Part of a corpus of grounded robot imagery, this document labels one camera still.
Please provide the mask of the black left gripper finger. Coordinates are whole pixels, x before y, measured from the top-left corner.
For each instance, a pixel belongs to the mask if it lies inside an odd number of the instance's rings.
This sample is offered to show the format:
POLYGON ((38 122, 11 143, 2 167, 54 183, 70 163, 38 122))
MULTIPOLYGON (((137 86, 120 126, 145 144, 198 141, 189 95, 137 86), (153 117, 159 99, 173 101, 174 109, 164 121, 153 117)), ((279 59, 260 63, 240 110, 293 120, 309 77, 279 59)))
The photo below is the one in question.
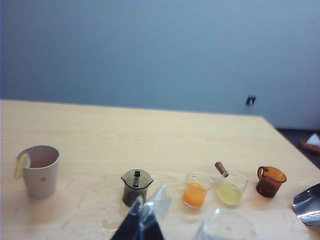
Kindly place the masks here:
POLYGON ((111 239, 163 240, 159 218, 167 214, 171 202, 165 184, 160 185, 146 202, 138 196, 111 239))

